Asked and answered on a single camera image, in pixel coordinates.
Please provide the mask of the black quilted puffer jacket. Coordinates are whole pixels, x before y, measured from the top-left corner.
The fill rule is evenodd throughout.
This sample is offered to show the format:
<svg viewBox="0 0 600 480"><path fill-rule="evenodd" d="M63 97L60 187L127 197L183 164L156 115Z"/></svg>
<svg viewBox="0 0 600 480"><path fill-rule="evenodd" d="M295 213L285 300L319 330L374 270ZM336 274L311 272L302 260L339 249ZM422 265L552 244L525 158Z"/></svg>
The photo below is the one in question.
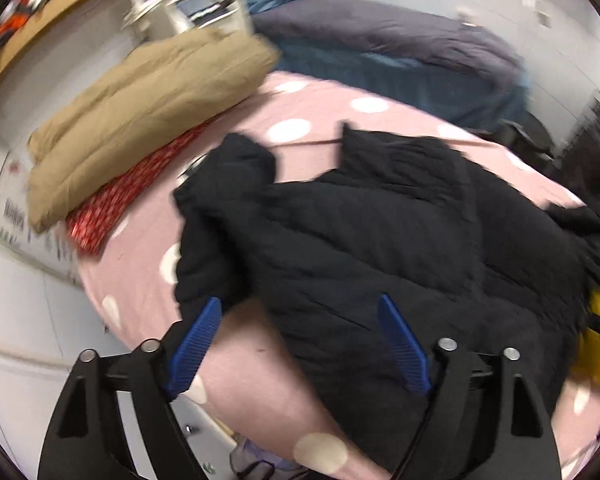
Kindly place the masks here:
<svg viewBox="0 0 600 480"><path fill-rule="evenodd" d="M539 208L435 138L344 129L338 166L279 183L275 156L232 133L176 189L175 298L261 301L344 434L392 468L424 402L377 322L388 296L424 347L514 347L554 408L593 288L600 202Z"/></svg>

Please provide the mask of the pink polka dot bedsheet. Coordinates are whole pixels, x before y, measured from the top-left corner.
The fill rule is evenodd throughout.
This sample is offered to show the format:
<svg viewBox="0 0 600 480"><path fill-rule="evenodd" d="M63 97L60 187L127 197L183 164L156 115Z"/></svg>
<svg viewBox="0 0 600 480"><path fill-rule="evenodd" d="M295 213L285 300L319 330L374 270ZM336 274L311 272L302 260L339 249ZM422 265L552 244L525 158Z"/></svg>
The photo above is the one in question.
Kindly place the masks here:
<svg viewBox="0 0 600 480"><path fill-rule="evenodd" d="M539 208L600 202L580 200L501 145L414 108L336 82L275 72L181 151L125 211L102 253L82 261L87 295L114 333L136 346L200 312L182 315L175 298L184 220L174 193L227 136L242 134L267 148L277 182L308 182L338 166L347 128L438 139ZM223 308L186 396L261 448L306 466L312 479L385 479L395 467L377 465L344 434L257 298Z"/></svg>

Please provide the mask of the lavender cloth in bag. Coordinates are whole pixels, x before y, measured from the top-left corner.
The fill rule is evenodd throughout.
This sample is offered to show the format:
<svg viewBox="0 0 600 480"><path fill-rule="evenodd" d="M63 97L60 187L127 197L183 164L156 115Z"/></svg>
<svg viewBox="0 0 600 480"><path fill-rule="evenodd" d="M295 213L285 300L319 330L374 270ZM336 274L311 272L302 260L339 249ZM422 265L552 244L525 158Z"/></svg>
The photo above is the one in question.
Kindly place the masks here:
<svg viewBox="0 0 600 480"><path fill-rule="evenodd" d="M230 452L230 468L238 479L250 480L297 480L306 478L309 472L244 437L238 439L236 448Z"/></svg>

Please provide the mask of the red patterned garment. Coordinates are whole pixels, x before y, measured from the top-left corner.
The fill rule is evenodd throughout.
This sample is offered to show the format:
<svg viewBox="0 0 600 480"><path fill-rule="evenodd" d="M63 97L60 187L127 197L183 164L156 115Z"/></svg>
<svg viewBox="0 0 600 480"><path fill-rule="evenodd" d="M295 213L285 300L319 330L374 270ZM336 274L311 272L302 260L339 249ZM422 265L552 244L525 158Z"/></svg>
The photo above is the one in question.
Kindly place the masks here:
<svg viewBox="0 0 600 480"><path fill-rule="evenodd" d="M209 119L185 131L162 148L143 158L125 174L102 186L71 211L65 225L68 237L80 254L97 256L122 218L125 209L163 173L172 160L201 136Z"/></svg>

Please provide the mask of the black office chair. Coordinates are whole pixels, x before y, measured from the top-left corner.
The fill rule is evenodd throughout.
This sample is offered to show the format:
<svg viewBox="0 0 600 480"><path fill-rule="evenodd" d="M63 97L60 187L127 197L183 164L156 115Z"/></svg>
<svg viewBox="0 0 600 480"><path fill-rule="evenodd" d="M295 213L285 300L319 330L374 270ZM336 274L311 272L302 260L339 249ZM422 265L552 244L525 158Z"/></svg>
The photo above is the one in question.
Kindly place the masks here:
<svg viewBox="0 0 600 480"><path fill-rule="evenodd" d="M553 157L552 137L542 122L529 112L520 122L501 120L491 133L490 139L505 146L527 164Z"/></svg>

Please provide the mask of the teal blue duvet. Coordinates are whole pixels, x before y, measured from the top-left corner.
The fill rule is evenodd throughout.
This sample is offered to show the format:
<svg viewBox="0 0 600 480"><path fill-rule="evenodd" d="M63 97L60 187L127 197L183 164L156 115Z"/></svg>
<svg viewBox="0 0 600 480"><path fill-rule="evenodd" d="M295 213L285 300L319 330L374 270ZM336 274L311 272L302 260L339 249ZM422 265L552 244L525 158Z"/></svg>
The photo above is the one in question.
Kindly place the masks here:
<svg viewBox="0 0 600 480"><path fill-rule="evenodd" d="M253 15L291 1L246 3L252 21ZM473 72L450 70L414 58L355 51L328 42L271 37L253 27L279 50L279 70L338 81L414 106L462 128L493 130L501 120L520 122L527 113L529 77L525 67L516 84L500 88Z"/></svg>

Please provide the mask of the tan folded coat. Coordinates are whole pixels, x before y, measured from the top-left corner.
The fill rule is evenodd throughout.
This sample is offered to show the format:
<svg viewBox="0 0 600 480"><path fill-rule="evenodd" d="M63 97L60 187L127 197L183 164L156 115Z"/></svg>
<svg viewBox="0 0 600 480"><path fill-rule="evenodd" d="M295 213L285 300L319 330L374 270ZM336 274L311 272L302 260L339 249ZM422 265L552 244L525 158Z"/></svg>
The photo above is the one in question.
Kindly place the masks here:
<svg viewBox="0 0 600 480"><path fill-rule="evenodd" d="M136 48L30 135L30 227L49 230L146 156L248 99L278 58L260 35L217 29Z"/></svg>

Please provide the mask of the grey purple blanket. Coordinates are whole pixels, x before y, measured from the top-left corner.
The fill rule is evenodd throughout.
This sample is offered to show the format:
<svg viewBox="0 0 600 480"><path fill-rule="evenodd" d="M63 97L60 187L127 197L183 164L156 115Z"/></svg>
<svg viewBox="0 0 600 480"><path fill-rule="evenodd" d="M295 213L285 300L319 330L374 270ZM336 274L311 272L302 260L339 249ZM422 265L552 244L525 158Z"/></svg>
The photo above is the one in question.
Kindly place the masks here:
<svg viewBox="0 0 600 480"><path fill-rule="evenodd" d="M258 32L338 44L393 58L414 58L473 72L500 88L516 84L521 57L489 29L367 0L294 0L253 15Z"/></svg>

